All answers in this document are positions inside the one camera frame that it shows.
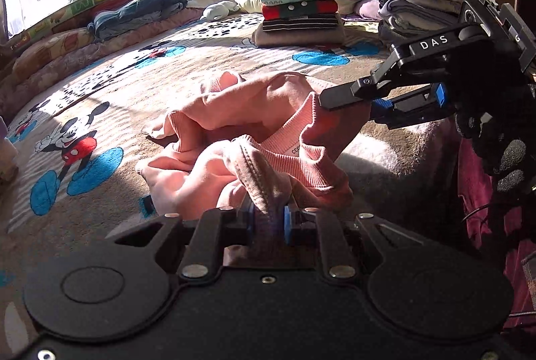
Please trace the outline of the right black gloved hand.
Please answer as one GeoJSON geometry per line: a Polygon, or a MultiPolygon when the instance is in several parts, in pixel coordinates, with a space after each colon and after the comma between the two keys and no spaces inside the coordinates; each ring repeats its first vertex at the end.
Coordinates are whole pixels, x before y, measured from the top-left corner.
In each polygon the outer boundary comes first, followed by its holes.
{"type": "Polygon", "coordinates": [[[460,189],[473,194],[488,186],[503,200],[527,193],[535,177],[535,98],[514,45],[481,35],[462,41],[448,73],[462,136],[460,189]]]}

